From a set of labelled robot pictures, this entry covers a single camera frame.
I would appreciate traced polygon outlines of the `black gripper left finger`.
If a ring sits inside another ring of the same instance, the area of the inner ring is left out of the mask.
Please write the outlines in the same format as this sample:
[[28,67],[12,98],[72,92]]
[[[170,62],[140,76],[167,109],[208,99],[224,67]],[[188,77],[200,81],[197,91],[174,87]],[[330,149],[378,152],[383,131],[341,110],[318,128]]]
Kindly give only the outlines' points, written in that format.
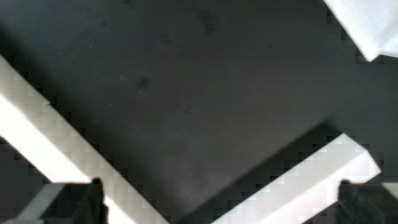
[[108,224],[101,179],[88,183],[48,184],[12,224]]

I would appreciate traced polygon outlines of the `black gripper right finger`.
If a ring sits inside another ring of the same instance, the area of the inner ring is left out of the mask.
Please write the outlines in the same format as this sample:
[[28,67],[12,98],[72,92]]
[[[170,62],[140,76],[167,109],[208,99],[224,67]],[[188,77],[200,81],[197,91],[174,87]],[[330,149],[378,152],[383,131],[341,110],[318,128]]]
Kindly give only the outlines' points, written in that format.
[[398,224],[398,183],[341,182],[335,224]]

